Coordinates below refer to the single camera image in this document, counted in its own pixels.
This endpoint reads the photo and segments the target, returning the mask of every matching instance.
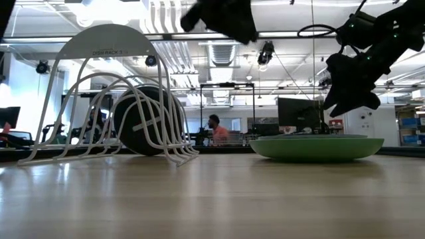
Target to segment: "plate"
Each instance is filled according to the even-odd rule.
[[[250,141],[259,155],[280,161],[339,163],[374,155],[384,139],[321,137]]]

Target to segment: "table surface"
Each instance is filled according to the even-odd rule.
[[[255,154],[0,169],[2,238],[423,238],[425,160],[341,165]]]

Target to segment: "wall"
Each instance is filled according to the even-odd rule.
[[[40,75],[35,67],[27,62],[16,60],[12,54],[5,57],[3,74],[6,76],[9,95],[3,96],[2,107],[20,106],[17,128],[18,131],[31,132],[35,138],[41,118],[44,99],[46,96],[49,75]],[[59,80],[52,86],[52,95],[48,101],[48,108],[43,125],[56,121],[60,109],[60,96],[63,92],[63,74],[58,73]]]
[[[345,133],[383,138],[385,147],[400,145],[394,106],[383,105],[377,110],[370,110],[366,107],[353,110],[345,114],[344,123]]]
[[[72,67],[68,69],[68,71],[65,74],[64,77],[64,89],[69,90],[75,83],[78,77],[78,73],[80,71],[81,65],[74,64]],[[87,76],[89,74],[93,73],[91,70],[88,70],[87,68],[83,70],[82,77]],[[91,79],[87,79],[80,83],[78,86],[79,90],[89,90],[91,85]],[[71,110],[73,105],[74,97],[71,96],[69,98],[68,103],[66,104],[66,108],[64,111],[64,114],[62,116],[62,122],[64,125],[67,126],[67,128],[70,125],[70,117],[71,117]],[[84,120],[86,119],[86,114],[88,111],[88,107],[90,105],[90,99],[89,98],[81,98],[77,97],[76,101],[76,107],[75,107],[75,113],[74,113],[74,120],[72,122],[72,128],[81,127],[84,123]]]

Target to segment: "person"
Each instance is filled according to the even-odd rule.
[[[222,145],[228,141],[228,131],[226,128],[220,126],[220,119],[217,115],[210,115],[208,126],[212,129],[212,140],[215,146]]]
[[[97,120],[96,120],[96,125],[93,127],[94,113],[96,113],[96,110],[93,108],[92,111],[90,112],[90,118],[88,119],[88,122],[87,122],[86,131],[84,132],[84,138],[85,138],[84,143],[90,142],[90,136],[91,136],[93,129],[94,129],[94,135],[93,135],[93,142],[92,143],[99,141],[100,136],[102,134],[102,130],[104,129],[104,122],[103,122],[103,119],[102,119],[102,113],[101,113],[100,109],[98,110],[98,117],[97,117]]]

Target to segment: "white wire dish rack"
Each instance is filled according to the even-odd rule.
[[[117,74],[107,73],[107,72],[99,72],[99,73],[93,73],[89,74],[87,76],[82,77],[83,69],[87,65],[87,62],[91,58],[107,58],[107,57],[126,57],[126,56],[143,56],[143,55],[153,55],[158,59],[157,63],[157,69],[158,69],[158,80],[147,78],[144,76],[127,76],[122,77],[118,76]],[[56,71],[58,70],[58,64],[60,60],[65,59],[85,59],[81,69],[78,73],[77,81],[76,83],[69,89],[68,93],[66,94],[62,107],[59,111],[59,114],[57,116],[56,122],[54,124],[52,136],[48,138],[45,142],[40,143],[41,138],[41,132],[43,129],[43,122],[46,116],[46,111],[48,108],[48,101],[52,92],[52,86],[55,80]],[[150,43],[150,41],[139,31],[123,26],[123,25],[99,25],[96,27],[89,28],[85,31],[82,31],[75,37],[73,37],[69,42],[67,42],[62,50],[58,53],[56,56],[55,63],[52,67],[52,72],[50,73],[50,80],[48,83],[48,88],[46,91],[46,98],[44,100],[44,105],[41,113],[40,118],[40,124],[37,131],[37,136],[35,139],[35,144],[33,146],[33,151],[30,154],[29,157],[26,159],[21,159],[18,161],[18,165],[26,165],[29,163],[44,163],[44,162],[55,162],[55,161],[62,161],[65,159],[71,159],[71,160],[77,160],[77,159],[88,159],[93,157],[105,157],[105,156],[111,156],[115,155],[120,151],[122,148],[122,144],[118,140],[120,138],[121,132],[123,127],[132,127],[132,125],[124,125],[125,118],[127,117],[127,113],[129,112],[129,109],[132,107],[138,108],[139,111],[139,117],[141,120],[141,127],[142,129],[146,129],[147,125],[153,125],[155,129],[155,134],[150,135],[148,130],[144,130],[144,136],[149,144],[150,147],[156,148],[156,149],[162,149],[163,153],[165,155],[165,158],[170,160],[171,162],[174,162],[177,166],[181,166],[182,164],[190,161],[191,159],[194,159],[199,154],[198,151],[194,150],[191,146],[191,142],[187,140],[186,135],[189,136],[189,132],[185,131],[184,125],[187,127],[187,120],[186,120],[186,114],[185,110],[180,104],[179,100],[172,95],[170,91],[170,84],[167,84],[164,86],[162,82],[162,75],[161,75],[161,66],[164,65],[163,59],[158,55],[157,51],[153,47],[153,45]],[[168,70],[166,67],[163,67],[167,83],[170,81],[170,77],[168,74]],[[83,81],[87,79],[91,79],[96,76],[110,76],[112,78],[115,78],[116,80],[113,81],[107,88],[103,89],[99,94],[97,94],[94,99],[90,102],[88,111],[86,113],[86,119],[85,123],[82,126],[81,134],[78,138],[78,143],[76,144],[70,144],[71,140],[71,131],[72,131],[72,124],[74,122],[74,116],[76,111],[76,99],[78,95],[78,86]],[[147,97],[142,91],[138,90],[138,86],[133,86],[129,79],[133,77],[138,78],[145,78],[149,79],[153,82],[155,82],[159,89],[159,101],[153,100],[150,97]],[[116,102],[114,102],[108,116],[106,119],[106,122],[104,124],[104,128],[102,129],[102,134],[100,136],[99,141],[93,142],[94,138],[94,130],[90,133],[90,140],[89,142],[92,143],[83,143],[83,137],[84,132],[87,128],[87,122],[88,118],[90,117],[90,112],[92,110],[92,107],[95,109],[95,115],[94,119],[97,119],[98,110],[100,108],[100,104],[102,102],[102,99],[104,96],[113,89],[116,88],[127,88],[130,94],[122,94],[118,98]],[[174,100],[168,100],[168,106],[164,106],[164,94],[167,95],[168,99],[174,99]],[[68,130],[68,137],[66,139],[66,143],[64,145],[50,145],[50,143],[54,140],[54,135],[56,135],[56,132],[59,128],[62,114],[65,111],[65,107],[71,97],[73,95],[73,104],[70,114],[70,125]],[[116,109],[116,106],[122,102],[123,100],[129,99],[129,98],[135,98],[135,102],[128,107],[128,109],[125,111],[124,118],[122,120],[122,123],[120,125],[119,130],[117,131],[117,140],[110,140],[111,134],[112,134],[112,121],[115,117],[114,111]],[[160,119],[160,126],[162,129],[166,129],[166,121],[167,124],[169,123],[169,127],[171,130],[161,130],[161,133],[159,132],[158,125],[156,123],[149,123],[146,120],[146,115],[143,112],[142,109],[142,103],[145,103],[147,107],[149,108],[149,113],[151,114],[150,119],[155,119],[155,115],[153,112],[153,109],[155,109],[157,112],[159,112],[159,119]],[[118,148],[108,153],[108,150],[113,147],[118,146]],[[103,148],[103,151],[100,153],[97,153],[96,155],[90,155],[91,149],[95,147],[101,147]],[[71,149],[76,148],[87,148],[87,150],[77,156],[72,157],[66,157],[66,154]],[[53,157],[52,159],[45,159],[45,160],[36,160],[35,158],[36,154],[41,149],[63,149],[63,152]]]

